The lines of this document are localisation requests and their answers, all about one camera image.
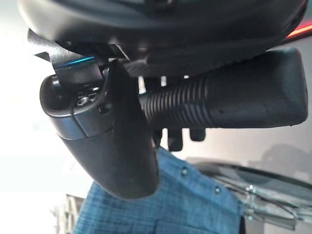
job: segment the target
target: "screw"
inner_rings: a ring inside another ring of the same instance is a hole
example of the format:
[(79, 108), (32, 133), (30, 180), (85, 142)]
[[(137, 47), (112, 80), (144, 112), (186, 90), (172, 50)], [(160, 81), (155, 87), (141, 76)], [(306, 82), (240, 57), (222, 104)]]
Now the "screw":
[(90, 101), (91, 101), (91, 99), (89, 97), (81, 97), (77, 101), (77, 106), (83, 106), (83, 105), (85, 105), (86, 103), (88, 103)]

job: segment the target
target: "red light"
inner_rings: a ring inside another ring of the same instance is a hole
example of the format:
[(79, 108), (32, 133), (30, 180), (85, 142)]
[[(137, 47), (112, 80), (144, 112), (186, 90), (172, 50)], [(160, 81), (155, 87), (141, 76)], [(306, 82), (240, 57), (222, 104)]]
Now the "red light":
[(292, 33), (290, 33), (287, 38), (292, 38), (294, 36), (300, 35), (302, 33), (305, 33), (311, 30), (312, 30), (312, 22), (306, 25), (299, 26)]

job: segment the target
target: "black plastic cover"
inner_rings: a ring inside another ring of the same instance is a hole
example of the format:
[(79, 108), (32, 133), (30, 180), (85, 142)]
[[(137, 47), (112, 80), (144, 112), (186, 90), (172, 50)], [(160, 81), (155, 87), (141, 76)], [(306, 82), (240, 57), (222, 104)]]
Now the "black plastic cover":
[(307, 0), (180, 0), (166, 12), (150, 1), (19, 0), (28, 26), (50, 40), (174, 47), (281, 34)]
[(133, 81), (117, 60), (89, 104), (62, 93), (48, 77), (40, 101), (59, 136), (86, 172), (107, 192), (123, 199), (152, 195), (158, 186), (156, 147)]

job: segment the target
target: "black ribbed tube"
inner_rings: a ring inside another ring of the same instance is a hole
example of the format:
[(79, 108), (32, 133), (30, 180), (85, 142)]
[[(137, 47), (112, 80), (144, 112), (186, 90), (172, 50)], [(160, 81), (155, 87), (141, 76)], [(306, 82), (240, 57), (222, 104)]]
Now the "black ribbed tube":
[(308, 115), (307, 88), (296, 49), (267, 52), (140, 96), (154, 129), (272, 128)]

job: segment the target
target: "blue plaid shirt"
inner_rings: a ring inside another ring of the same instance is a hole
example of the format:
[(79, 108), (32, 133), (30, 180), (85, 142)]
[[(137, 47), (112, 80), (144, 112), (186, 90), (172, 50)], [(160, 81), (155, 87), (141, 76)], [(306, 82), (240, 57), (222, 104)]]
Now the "blue plaid shirt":
[(160, 187), (151, 197), (117, 199), (93, 183), (74, 234), (238, 234), (239, 200), (196, 168), (159, 149)]

